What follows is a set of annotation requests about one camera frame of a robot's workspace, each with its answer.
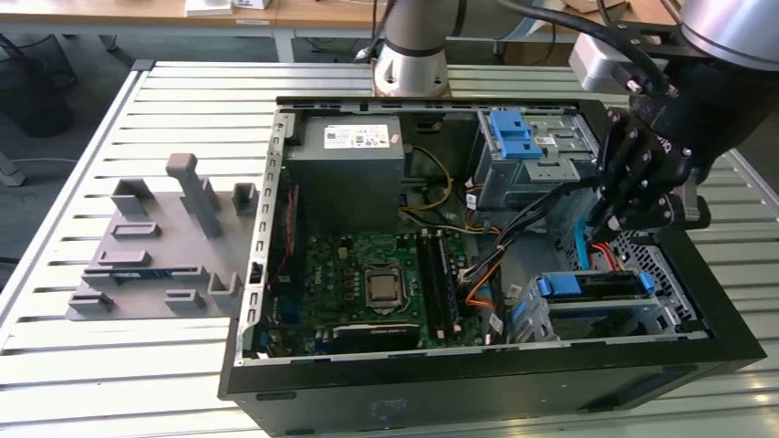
desk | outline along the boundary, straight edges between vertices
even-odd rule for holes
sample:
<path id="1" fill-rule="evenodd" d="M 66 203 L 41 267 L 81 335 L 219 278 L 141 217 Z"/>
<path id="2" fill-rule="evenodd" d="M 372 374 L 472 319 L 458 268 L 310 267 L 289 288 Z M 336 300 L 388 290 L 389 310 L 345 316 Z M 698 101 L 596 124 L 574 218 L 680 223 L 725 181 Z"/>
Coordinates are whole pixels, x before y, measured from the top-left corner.
<path id="1" fill-rule="evenodd" d="M 340 37 L 340 38 L 369 38 L 370 28 L 370 4 L 368 0 L 354 2 L 350 0 L 282 0 L 278 4 L 275 14 L 275 28 L 273 37 L 279 57 L 283 54 L 285 62 L 293 62 L 287 56 L 291 55 L 291 38 L 294 37 Z M 565 12 L 580 15 L 569 7 Z M 588 19 L 602 23 L 597 13 L 585 14 Z M 621 21 L 641 21 L 670 25 L 673 19 L 668 15 L 660 0 L 632 0 L 630 8 L 622 16 Z M 576 40 L 577 32 L 558 28 L 557 42 L 572 43 Z M 536 32 L 524 36 L 525 42 L 548 42 L 550 33 L 549 25 L 544 25 Z"/>
<path id="2" fill-rule="evenodd" d="M 294 62 L 295 37 L 368 38 L 370 5 L 349 0 L 273 0 L 229 16 L 183 15 L 185 0 L 0 0 L 0 32 L 271 37 L 279 62 Z M 586 15 L 598 19 L 596 14 Z M 670 24 L 660 0 L 632 0 L 625 20 Z M 557 40 L 576 33 L 561 30 Z M 549 41 L 542 29 L 521 41 Z"/>
<path id="3" fill-rule="evenodd" d="M 458 66 L 449 77 L 456 98 L 626 103 L 584 92 L 569 68 Z M 115 210 L 107 195 L 118 178 L 143 178 L 158 190 L 169 180 L 167 155 L 191 152 L 214 190 L 261 183 L 275 97 L 369 93 L 364 65 L 158 62 L 150 71 L 130 72 L 0 294 L 3 438 L 266 438 L 237 406 L 215 398 L 226 318 L 69 322 L 62 315 Z M 714 223 L 689 237 L 765 360 L 626 412 L 358 436 L 777 436 L 779 203 L 736 153 L 716 161 L 700 190 Z"/>
<path id="4" fill-rule="evenodd" d="M 185 0 L 0 0 L 0 33 L 271 37 L 281 0 L 227 16 L 185 16 Z"/>

wire bundle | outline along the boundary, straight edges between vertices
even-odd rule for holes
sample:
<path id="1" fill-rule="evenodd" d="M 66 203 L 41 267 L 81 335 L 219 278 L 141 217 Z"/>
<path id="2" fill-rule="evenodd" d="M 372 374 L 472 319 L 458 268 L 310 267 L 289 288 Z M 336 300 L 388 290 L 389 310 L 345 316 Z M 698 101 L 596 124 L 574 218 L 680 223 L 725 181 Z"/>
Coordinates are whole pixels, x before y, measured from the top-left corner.
<path id="1" fill-rule="evenodd" d="M 486 269 L 484 275 L 480 278 L 480 281 L 476 283 L 476 286 L 470 289 L 470 292 L 466 295 L 465 303 L 469 306 L 492 306 L 490 303 L 477 301 L 473 298 L 478 292 L 478 288 L 484 285 L 486 280 L 489 280 L 489 277 L 493 275 L 497 267 L 500 267 L 500 263 L 505 257 L 506 249 L 514 242 L 518 233 L 549 213 L 560 198 L 562 198 L 574 190 L 597 187 L 598 183 L 598 178 L 586 178 L 578 182 L 566 182 L 560 184 L 553 190 L 545 193 L 516 213 L 513 219 L 510 219 L 510 222 L 508 223 L 508 226 L 502 229 L 497 238 L 494 239 L 492 253 L 484 258 L 484 260 L 476 263 L 462 273 L 462 279 L 465 279 L 473 276 L 482 269 Z"/>

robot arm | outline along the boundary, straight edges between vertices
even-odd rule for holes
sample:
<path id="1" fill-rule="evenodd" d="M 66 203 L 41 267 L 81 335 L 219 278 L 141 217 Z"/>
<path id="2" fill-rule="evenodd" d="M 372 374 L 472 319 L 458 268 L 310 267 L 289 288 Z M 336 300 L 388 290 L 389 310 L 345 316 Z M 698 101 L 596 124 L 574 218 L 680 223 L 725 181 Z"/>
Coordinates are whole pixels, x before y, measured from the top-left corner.
<path id="1" fill-rule="evenodd" d="M 582 87 L 632 94 L 629 110 L 608 112 L 590 239 L 609 240 L 620 230 L 709 224 L 696 186 L 716 158 L 741 144 L 779 102 L 779 30 L 772 23 L 779 2 L 688 0 L 678 26 L 610 27 L 530 7 L 529 1 L 392 3 L 374 70 L 376 91 L 386 96 L 445 93 L 446 36 L 504 37 L 525 18 L 580 30 L 570 66 Z"/>

metal frame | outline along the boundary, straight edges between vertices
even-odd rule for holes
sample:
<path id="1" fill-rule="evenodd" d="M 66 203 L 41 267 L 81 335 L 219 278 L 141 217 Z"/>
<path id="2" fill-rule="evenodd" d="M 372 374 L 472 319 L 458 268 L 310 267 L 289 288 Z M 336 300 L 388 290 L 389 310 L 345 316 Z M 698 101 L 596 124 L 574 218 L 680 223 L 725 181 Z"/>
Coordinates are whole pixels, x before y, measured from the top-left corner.
<path id="1" fill-rule="evenodd" d="M 338 64 L 157 62 L 138 83 L 143 74 L 130 74 L 0 294 L 3 436 L 257 436 L 257 426 L 235 404 L 215 398 L 229 320 L 70 323 L 62 320 L 70 295 L 65 289 L 114 211 L 103 196 L 118 176 L 142 176 L 163 189 L 163 158 L 171 151 L 187 151 L 201 157 L 198 172 L 211 177 L 215 187 L 258 183 L 275 97 L 369 96 L 369 71 Z M 626 104 L 620 96 L 581 91 L 568 68 L 450 66 L 449 75 L 454 97 Z M 756 190 L 749 172 L 733 170 L 736 158 L 729 154 L 714 164 L 701 187 L 714 223 L 689 238 L 768 358 L 737 373 L 690 383 L 630 411 L 421 427 L 381 436 L 776 436 L 776 204 Z"/>

green motherboard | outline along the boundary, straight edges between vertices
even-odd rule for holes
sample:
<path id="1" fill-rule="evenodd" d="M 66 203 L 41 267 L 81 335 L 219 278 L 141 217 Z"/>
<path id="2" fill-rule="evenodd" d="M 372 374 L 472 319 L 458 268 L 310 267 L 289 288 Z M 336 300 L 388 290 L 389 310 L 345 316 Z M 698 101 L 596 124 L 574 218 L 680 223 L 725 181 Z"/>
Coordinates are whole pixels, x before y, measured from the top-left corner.
<path id="1" fill-rule="evenodd" d="M 326 328 L 350 324 L 414 324 L 420 326 L 420 349 L 478 345 L 482 333 L 477 315 L 460 318 L 458 332 L 445 339 L 428 333 L 418 238 L 413 234 L 309 237 L 299 325 Z M 440 239 L 448 253 L 444 263 L 456 273 L 465 266 L 462 237 L 449 233 Z M 384 293 L 392 286 L 401 291 L 394 296 Z M 311 354 L 313 344 L 305 345 L 303 353 Z"/>

